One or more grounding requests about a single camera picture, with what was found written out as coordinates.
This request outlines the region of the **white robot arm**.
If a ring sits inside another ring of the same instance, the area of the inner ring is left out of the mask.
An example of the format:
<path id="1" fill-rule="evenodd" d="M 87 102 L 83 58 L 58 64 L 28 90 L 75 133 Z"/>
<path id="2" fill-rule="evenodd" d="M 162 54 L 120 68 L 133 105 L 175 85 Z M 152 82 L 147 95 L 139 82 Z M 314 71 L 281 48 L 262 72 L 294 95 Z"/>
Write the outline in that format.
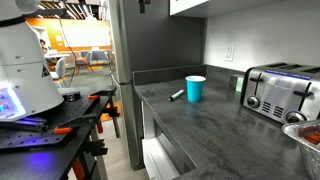
<path id="1" fill-rule="evenodd" d="M 63 102 L 24 14 L 40 0 L 0 0 L 0 121 L 12 122 Z"/>

